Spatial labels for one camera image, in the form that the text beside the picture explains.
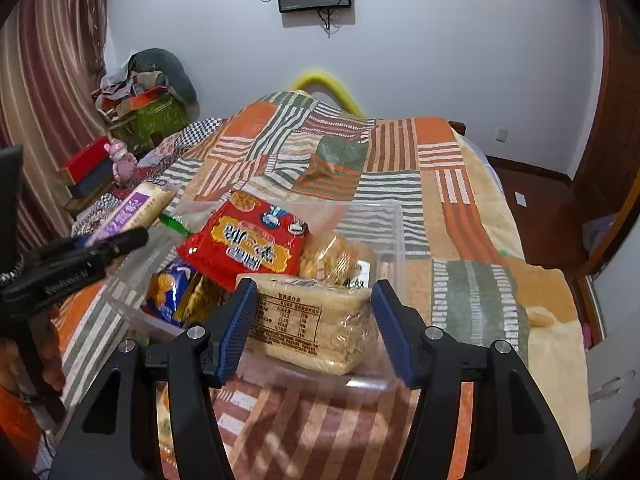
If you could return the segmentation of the patchwork striped bed quilt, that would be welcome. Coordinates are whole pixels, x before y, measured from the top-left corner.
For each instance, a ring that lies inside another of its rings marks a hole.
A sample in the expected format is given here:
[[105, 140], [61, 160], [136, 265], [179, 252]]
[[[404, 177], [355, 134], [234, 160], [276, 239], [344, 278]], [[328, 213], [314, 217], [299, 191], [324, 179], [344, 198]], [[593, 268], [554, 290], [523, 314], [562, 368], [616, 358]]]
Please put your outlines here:
[[[572, 296], [558, 271], [530, 266], [506, 201], [448, 122], [380, 122], [298, 92], [243, 108], [184, 156], [196, 171], [162, 214], [185, 202], [267, 200], [396, 202], [405, 228], [400, 302], [455, 340], [503, 339], [532, 375], [576, 472], [590, 445], [586, 360]], [[157, 385], [168, 385], [183, 479], [397, 479], [420, 393], [343, 394], [258, 385], [239, 368], [258, 305], [255, 284], [168, 341], [140, 336], [110, 306], [106, 286], [68, 347], [63, 399], [70, 411], [55, 479], [159, 479]], [[462, 479], [473, 385], [462, 386], [454, 458]]]

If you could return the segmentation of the red snack bag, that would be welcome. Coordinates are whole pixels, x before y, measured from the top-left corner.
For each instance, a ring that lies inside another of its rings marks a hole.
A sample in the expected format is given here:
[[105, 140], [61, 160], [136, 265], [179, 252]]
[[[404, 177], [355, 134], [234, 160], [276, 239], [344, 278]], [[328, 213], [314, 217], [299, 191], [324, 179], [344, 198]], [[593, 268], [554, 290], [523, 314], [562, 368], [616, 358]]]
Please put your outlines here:
[[228, 292], [245, 273], [295, 275], [309, 230], [283, 208], [233, 192], [177, 255]]

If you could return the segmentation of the green snack bag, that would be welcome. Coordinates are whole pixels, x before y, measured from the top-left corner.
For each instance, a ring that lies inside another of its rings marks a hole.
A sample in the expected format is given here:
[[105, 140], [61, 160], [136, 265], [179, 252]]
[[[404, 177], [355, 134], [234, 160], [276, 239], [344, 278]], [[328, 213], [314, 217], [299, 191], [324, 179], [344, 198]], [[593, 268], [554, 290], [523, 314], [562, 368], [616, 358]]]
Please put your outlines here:
[[160, 214], [158, 216], [158, 220], [160, 220], [160, 223], [163, 226], [166, 226], [166, 228], [178, 233], [185, 238], [188, 238], [192, 235], [192, 232], [185, 228], [178, 220], [169, 217], [168, 214]]

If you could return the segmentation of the clear bag of fried snacks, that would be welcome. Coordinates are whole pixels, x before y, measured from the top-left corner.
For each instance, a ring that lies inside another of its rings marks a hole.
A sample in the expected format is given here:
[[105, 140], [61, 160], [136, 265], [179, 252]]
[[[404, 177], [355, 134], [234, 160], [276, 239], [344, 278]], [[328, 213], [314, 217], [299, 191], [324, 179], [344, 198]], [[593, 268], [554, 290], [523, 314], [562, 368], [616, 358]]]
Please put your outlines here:
[[341, 234], [309, 234], [299, 258], [298, 276], [345, 287], [355, 275], [360, 245]]

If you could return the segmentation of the yellow curved foam tube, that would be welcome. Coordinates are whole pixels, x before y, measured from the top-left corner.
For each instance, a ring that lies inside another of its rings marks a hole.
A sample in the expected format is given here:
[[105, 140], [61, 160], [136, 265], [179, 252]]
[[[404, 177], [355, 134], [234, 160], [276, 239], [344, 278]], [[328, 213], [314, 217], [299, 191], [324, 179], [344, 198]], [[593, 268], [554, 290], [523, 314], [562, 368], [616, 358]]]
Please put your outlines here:
[[309, 87], [319, 86], [329, 92], [341, 108], [352, 115], [363, 116], [363, 111], [346, 89], [332, 76], [320, 70], [308, 70], [297, 77], [291, 84], [293, 91], [306, 91]]

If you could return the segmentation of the red and black box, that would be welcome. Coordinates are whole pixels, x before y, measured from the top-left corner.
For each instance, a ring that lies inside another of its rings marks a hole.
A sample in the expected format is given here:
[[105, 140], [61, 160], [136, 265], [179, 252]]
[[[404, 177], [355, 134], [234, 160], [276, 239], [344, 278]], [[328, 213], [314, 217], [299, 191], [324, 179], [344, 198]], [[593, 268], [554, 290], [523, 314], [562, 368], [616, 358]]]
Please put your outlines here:
[[108, 136], [101, 136], [64, 162], [58, 170], [73, 198], [87, 198], [106, 182], [113, 181], [112, 161], [106, 148], [108, 144]]

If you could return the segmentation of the brown round biscuit roll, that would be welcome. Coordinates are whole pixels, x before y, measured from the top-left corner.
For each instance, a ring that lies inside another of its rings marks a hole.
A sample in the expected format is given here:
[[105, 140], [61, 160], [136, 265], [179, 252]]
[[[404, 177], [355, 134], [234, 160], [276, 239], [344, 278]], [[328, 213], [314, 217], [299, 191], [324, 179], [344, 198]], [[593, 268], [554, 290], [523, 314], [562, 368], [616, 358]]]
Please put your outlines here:
[[350, 274], [345, 278], [347, 288], [370, 288], [376, 277], [376, 259], [358, 259]]

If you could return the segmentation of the beige cracker pack with barcode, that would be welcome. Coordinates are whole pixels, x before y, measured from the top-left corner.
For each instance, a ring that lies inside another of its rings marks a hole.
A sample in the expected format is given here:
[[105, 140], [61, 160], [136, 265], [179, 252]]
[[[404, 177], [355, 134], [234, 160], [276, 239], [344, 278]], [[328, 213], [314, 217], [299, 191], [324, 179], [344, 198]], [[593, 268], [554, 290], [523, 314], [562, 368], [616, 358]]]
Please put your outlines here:
[[343, 376], [374, 345], [370, 288], [284, 274], [245, 273], [258, 307], [246, 348], [312, 372]]

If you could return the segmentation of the grey green plush cushion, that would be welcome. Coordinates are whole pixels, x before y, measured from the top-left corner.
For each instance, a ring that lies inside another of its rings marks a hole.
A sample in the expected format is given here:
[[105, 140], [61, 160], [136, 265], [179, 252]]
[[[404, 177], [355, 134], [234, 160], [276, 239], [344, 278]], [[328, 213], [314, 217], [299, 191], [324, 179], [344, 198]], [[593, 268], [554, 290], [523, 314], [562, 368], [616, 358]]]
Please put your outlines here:
[[180, 60], [171, 52], [161, 48], [138, 51], [128, 61], [130, 73], [155, 73], [164, 75], [166, 86], [171, 88], [176, 98], [186, 105], [198, 102], [198, 96]]

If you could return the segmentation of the yellow snack packet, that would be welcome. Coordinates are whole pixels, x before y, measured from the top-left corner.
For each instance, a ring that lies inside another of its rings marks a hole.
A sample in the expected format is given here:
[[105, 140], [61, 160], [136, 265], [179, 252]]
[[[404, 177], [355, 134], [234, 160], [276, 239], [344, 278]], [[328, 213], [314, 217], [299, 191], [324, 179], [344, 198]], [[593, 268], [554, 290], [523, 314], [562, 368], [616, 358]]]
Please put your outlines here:
[[202, 274], [196, 274], [186, 288], [175, 310], [174, 320], [180, 327], [204, 323], [216, 307], [225, 304], [230, 294]]

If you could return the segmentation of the striped red beige curtain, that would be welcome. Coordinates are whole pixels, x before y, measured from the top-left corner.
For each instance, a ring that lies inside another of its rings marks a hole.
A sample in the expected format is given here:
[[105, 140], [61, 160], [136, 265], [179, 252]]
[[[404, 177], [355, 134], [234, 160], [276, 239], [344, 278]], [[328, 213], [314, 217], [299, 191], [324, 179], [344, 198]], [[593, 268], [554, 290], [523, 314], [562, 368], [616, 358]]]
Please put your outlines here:
[[17, 244], [65, 236], [63, 167], [105, 136], [91, 93], [105, 72], [107, 0], [9, 0], [1, 25], [1, 144], [23, 149]]

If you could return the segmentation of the clear plastic storage bin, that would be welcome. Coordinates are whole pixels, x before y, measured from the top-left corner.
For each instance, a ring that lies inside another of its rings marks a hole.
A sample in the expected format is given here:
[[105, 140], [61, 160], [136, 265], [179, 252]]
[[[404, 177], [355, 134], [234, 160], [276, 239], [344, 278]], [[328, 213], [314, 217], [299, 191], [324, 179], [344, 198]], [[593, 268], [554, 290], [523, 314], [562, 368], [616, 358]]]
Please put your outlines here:
[[258, 293], [239, 368], [258, 385], [349, 394], [397, 382], [372, 309], [374, 284], [405, 285], [398, 203], [185, 202], [126, 258], [105, 298], [140, 336], [174, 339], [244, 280]]

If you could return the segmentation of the purple label cracker pack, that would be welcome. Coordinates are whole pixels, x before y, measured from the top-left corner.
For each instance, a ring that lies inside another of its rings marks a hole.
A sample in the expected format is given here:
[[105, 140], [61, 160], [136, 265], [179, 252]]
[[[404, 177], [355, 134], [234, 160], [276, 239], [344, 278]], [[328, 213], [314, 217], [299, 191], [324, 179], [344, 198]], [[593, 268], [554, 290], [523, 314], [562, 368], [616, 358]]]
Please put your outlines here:
[[88, 237], [85, 246], [142, 226], [148, 228], [169, 205], [177, 187], [167, 181], [142, 182]]

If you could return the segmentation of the blue cookie bag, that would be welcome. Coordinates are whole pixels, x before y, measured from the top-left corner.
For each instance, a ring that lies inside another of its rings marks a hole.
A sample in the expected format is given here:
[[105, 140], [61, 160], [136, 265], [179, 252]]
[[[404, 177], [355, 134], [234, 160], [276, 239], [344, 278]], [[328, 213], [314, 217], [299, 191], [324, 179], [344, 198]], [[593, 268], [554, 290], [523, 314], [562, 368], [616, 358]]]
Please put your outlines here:
[[196, 271], [180, 258], [169, 261], [151, 275], [145, 294], [145, 311], [177, 327], [184, 324], [184, 309], [194, 285]]

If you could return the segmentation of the orange edged biscuit packet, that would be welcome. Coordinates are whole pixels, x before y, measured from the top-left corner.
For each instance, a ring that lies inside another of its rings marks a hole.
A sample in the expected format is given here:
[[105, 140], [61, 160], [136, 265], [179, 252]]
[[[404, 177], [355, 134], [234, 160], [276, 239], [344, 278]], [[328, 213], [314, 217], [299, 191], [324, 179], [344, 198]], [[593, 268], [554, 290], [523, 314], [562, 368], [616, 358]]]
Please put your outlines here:
[[160, 382], [157, 385], [156, 418], [158, 443], [160, 444], [160, 458], [168, 463], [176, 463], [174, 440], [172, 440], [172, 427], [169, 413], [168, 385]]

